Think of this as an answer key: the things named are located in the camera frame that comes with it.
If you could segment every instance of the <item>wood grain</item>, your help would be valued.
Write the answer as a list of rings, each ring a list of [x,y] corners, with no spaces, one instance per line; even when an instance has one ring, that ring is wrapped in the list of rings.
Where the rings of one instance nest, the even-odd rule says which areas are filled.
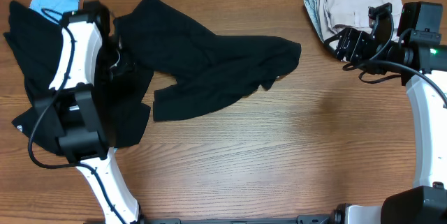
[[[0,31],[8,4],[0,0]],[[31,0],[18,0],[27,5]],[[101,0],[116,15],[140,0]],[[337,204],[381,204],[411,187],[413,118],[399,80],[363,84],[322,48],[302,0],[162,0],[222,35],[281,36],[302,44],[297,70],[234,105],[186,121],[150,119],[139,145],[117,160],[150,218],[261,218],[329,213]],[[447,6],[447,0],[432,1]],[[447,16],[441,23],[447,34]],[[29,107],[23,76],[0,38],[0,223],[102,219],[75,169],[28,158],[10,121]],[[173,84],[156,73],[153,91]],[[36,147],[46,163],[64,162]]]

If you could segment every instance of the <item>light blue cloth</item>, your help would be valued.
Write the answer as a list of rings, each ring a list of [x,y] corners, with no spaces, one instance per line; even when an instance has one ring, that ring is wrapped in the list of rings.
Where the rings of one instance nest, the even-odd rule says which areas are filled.
[[[43,17],[47,18],[51,22],[54,22],[42,13],[42,8],[49,8],[59,13],[74,11],[78,10],[79,8],[79,0],[33,0],[31,1],[29,8],[41,14]],[[61,16],[58,14],[49,14],[58,20],[61,19]]]
[[[310,20],[314,25],[318,37],[323,42],[323,34],[321,34],[320,18],[318,15],[318,8],[316,6],[316,0],[305,0],[305,7],[309,13]]]

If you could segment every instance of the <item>black cloth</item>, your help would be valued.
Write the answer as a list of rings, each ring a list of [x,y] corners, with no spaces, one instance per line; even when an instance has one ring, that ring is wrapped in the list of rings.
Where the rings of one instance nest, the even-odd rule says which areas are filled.
[[[216,36],[159,0],[142,0],[115,20],[137,62],[177,80],[154,94],[154,120],[183,120],[269,89],[298,65],[301,45],[272,36]]]
[[[31,104],[47,91],[61,54],[61,29],[18,2],[10,4],[10,32],[4,36],[24,74]],[[176,85],[155,91],[154,120],[182,120],[220,110],[253,93],[260,85],[269,89],[276,78],[298,65],[301,46],[270,36],[217,36],[190,17],[159,0],[142,0],[128,15],[118,17],[115,31],[123,53],[136,61],[136,72],[97,82],[117,129],[116,147],[139,143],[150,107],[141,100],[153,70],[174,75]],[[33,108],[13,120],[30,136],[37,120]],[[61,154],[56,141],[43,139],[39,128],[35,142]]]
[[[31,105],[38,94],[48,90],[57,71],[62,49],[61,28],[37,12],[16,1],[10,3],[10,31],[4,36],[24,75],[24,86]],[[117,129],[116,147],[139,143],[145,132],[151,108],[141,103],[154,72],[138,66],[131,75],[117,78],[112,83],[97,82],[107,100],[105,107]],[[15,127],[29,137],[38,118],[34,108],[13,120]],[[55,139],[43,138],[44,127],[38,128],[35,143],[54,154],[62,155]]]

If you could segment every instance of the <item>black cable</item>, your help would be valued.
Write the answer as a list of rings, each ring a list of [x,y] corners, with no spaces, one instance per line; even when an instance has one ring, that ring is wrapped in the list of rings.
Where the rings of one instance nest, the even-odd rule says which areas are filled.
[[[51,20],[55,21],[57,24],[59,24],[59,20],[54,18],[53,16],[51,16],[50,14],[48,14],[47,12],[51,12],[54,13],[56,15],[60,15],[62,17],[62,13],[57,12],[55,10],[49,9],[49,8],[41,8],[41,11],[44,15],[46,15],[48,18],[50,18]]]
[[[52,17],[51,15],[48,15],[48,12],[52,12],[58,15],[62,15],[61,13],[54,11],[54,10],[50,10],[48,8],[42,8],[42,12],[47,15],[50,19],[52,19],[53,21],[56,21],[57,24],[60,24],[59,21]],[[46,169],[59,169],[59,168],[66,168],[66,167],[84,167],[87,168],[92,175],[95,176],[99,187],[101,188],[101,191],[103,193],[104,199],[107,202],[108,206],[110,207],[110,210],[118,217],[119,221],[121,221],[122,224],[126,224],[126,221],[122,218],[122,216],[118,213],[118,211],[115,209],[115,206],[111,203],[110,198],[107,195],[107,192],[105,191],[105,187],[103,182],[101,181],[101,178],[99,177],[98,173],[96,172],[96,170],[94,168],[92,168],[91,166],[87,165],[87,164],[83,164],[83,163],[69,163],[69,164],[61,164],[61,165],[46,165],[44,163],[41,163],[39,160],[36,159],[36,157],[34,156],[33,153],[33,141],[34,141],[34,135],[36,134],[36,130],[38,128],[38,126],[41,124],[43,117],[45,116],[45,113],[50,109],[51,106],[53,106],[54,102],[56,101],[57,97],[59,96],[59,94],[61,93],[61,91],[64,89],[66,83],[68,82],[68,79],[70,78],[69,74],[70,74],[70,69],[71,66],[73,64],[73,58],[75,55],[75,38],[73,36],[73,34],[71,33],[70,29],[68,29],[68,27],[63,27],[63,29],[65,29],[67,31],[67,33],[70,36],[71,39],[71,51],[70,51],[70,58],[68,60],[68,65],[67,65],[67,69],[66,72],[64,74],[64,79],[62,80],[62,84],[61,86],[57,89],[56,93],[53,95],[52,100],[50,101],[50,104],[47,105],[47,107],[43,110],[42,114],[39,116],[39,118],[37,119],[36,124],[33,127],[33,130],[31,132],[31,135],[29,137],[29,141],[28,141],[28,154],[30,159],[33,161],[34,164],[36,164],[37,166],[41,167],[41,168],[46,168]]]
[[[389,76],[387,76],[387,77],[382,77],[382,78],[379,78],[379,79],[377,79],[377,80],[368,81],[368,80],[364,80],[364,79],[363,79],[363,75],[365,75],[366,73],[367,73],[366,71],[363,71],[363,72],[362,72],[361,74],[359,74],[359,76],[358,76],[358,79],[359,79],[360,81],[366,83],[366,84],[379,84],[379,83],[382,83],[382,82],[385,82],[385,81],[388,81],[388,80],[391,80],[391,79],[395,79],[395,78],[399,78],[399,77],[401,77],[401,75],[389,75]]]
[[[413,31],[413,30],[414,30],[413,28],[408,28],[408,29],[405,29],[404,32],[402,32],[402,33],[400,34],[400,36],[399,36],[399,40],[398,40],[398,42],[397,42],[397,44],[399,45],[399,48],[402,47],[402,39],[404,39],[404,37],[405,37],[410,31]]]
[[[425,80],[433,89],[441,96],[442,100],[444,101],[444,108],[447,106],[447,96],[444,94],[444,92],[439,88],[430,78],[425,76],[424,74],[420,73],[417,70],[414,70],[408,66],[405,66],[403,64],[398,64],[391,61],[383,61],[383,60],[368,60],[364,61],[362,63],[356,64],[356,68],[368,66],[368,65],[379,65],[379,66],[388,66],[388,67],[396,67],[400,70],[406,71],[408,73],[414,74]]]

